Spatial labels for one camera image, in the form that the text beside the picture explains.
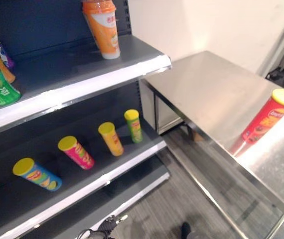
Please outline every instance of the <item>store shelf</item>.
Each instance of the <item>store shelf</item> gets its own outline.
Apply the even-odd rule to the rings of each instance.
[[[131,35],[119,37],[121,56],[104,60],[87,45],[18,61],[21,99],[0,107],[0,131],[171,66],[170,58]]]
[[[120,214],[168,178],[154,156],[22,238],[73,239],[83,229],[97,230],[106,217]]]
[[[63,181],[57,192],[49,192],[19,177],[0,186],[0,239],[20,236],[95,190],[108,185],[166,146],[163,139],[143,119],[141,126],[143,141],[139,144],[132,143],[127,125],[117,129],[125,149],[124,154],[119,157],[110,154],[101,137],[84,144],[96,161],[95,166],[88,171],[82,170],[64,154],[48,162],[45,167],[58,168],[56,174]],[[60,138],[62,133],[55,131],[39,140],[43,143],[52,142],[53,137]],[[34,142],[33,145],[39,148],[37,143]]]

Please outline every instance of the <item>white wall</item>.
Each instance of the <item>white wall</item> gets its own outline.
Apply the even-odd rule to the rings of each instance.
[[[133,35],[172,60],[210,50],[259,73],[284,31],[284,0],[129,0]],[[142,89],[151,121],[151,98]],[[174,115],[161,106],[160,123]]]

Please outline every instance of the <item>pink pringles can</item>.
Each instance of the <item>pink pringles can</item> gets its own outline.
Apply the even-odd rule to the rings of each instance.
[[[94,160],[90,154],[82,147],[74,136],[63,137],[59,143],[58,148],[67,154],[73,161],[75,161],[81,168],[88,170],[93,167]]]

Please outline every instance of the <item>black shoe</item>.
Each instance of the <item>black shoe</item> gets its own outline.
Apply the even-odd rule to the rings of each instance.
[[[181,226],[181,239],[186,239],[187,235],[191,233],[191,226],[189,223],[184,222]]]

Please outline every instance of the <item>floor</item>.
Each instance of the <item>floor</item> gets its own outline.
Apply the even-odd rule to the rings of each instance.
[[[164,135],[166,143],[209,190],[249,239],[263,239],[281,216],[245,178],[214,151],[194,143],[182,127]],[[113,231],[115,239],[178,239],[184,221],[210,239],[241,238],[207,200],[189,175],[164,150],[159,154],[171,178],[132,206],[128,219]],[[284,225],[274,237],[284,239]]]

